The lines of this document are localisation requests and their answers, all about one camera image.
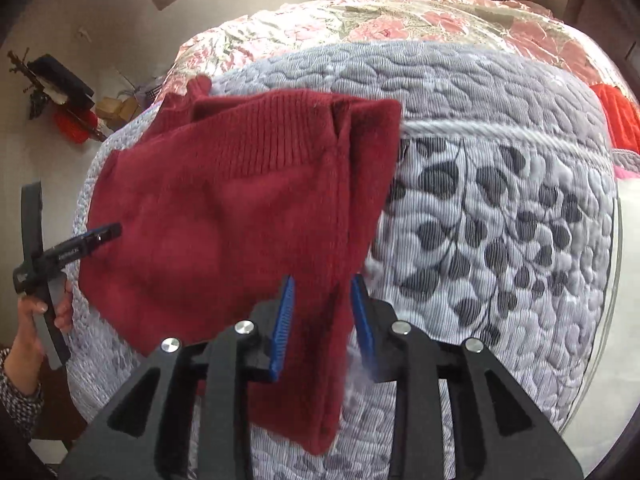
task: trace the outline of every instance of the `bright red fabric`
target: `bright red fabric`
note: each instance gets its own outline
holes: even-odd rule
[[[594,85],[609,124],[609,135],[614,148],[640,153],[640,114],[619,88],[611,85]]]
[[[122,236],[82,261],[80,289],[134,348],[206,340],[296,280],[285,367],[250,389],[250,418],[325,452],[338,428],[366,257],[398,154],[401,106],[306,90],[169,95],[140,142],[113,152],[88,228]]]

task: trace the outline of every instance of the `gray quilted bedspread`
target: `gray quilted bedspread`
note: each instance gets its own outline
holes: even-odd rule
[[[591,354],[607,283],[615,185],[606,119],[569,73],[508,54],[423,42],[324,46],[214,81],[216,94],[311,88],[404,107],[396,175],[365,262],[370,293],[439,340],[483,339],[552,423],[566,420]],[[85,229],[106,157],[135,144],[157,109],[101,147],[82,189]],[[72,397],[91,419],[139,363],[74,281]],[[348,345],[340,431],[311,456],[252,428],[264,479],[386,478],[394,384],[372,384]],[[442,384],[446,475],[452,423]],[[193,425],[194,465],[198,411]]]

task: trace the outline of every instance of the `floral fabric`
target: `floral fabric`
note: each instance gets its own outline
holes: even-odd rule
[[[563,68],[587,85],[610,84],[635,100],[620,72],[585,34],[532,2],[317,0],[242,16],[181,46],[157,100],[184,94],[196,74],[217,76],[265,57],[327,43],[425,40],[481,44]]]

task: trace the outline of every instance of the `black device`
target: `black device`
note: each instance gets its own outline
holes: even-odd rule
[[[249,381],[277,381],[293,310],[292,278],[209,342],[166,339],[89,425],[63,461],[60,480],[187,478],[191,415],[206,380],[198,478],[253,479],[246,416]],[[575,457],[535,403],[484,344],[437,342],[400,321],[388,303],[351,287],[363,363],[377,382],[396,381],[389,467],[393,480],[442,480],[438,380],[453,415],[458,480],[582,480]]]
[[[110,224],[62,242],[45,251],[42,242],[42,185],[22,188],[20,213],[24,261],[14,269],[14,289],[39,298],[49,307],[42,316],[34,316],[38,337],[44,346],[52,370],[70,357],[65,335],[55,326],[53,306],[65,292],[66,265],[91,254],[100,245],[120,236],[120,224]]]

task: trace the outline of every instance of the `plaid fabric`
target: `plaid fabric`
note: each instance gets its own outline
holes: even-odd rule
[[[4,404],[22,436],[30,440],[44,403],[42,389],[38,386],[32,396],[25,396],[12,384],[4,373],[4,360],[9,355],[9,350],[0,350],[0,402]]]

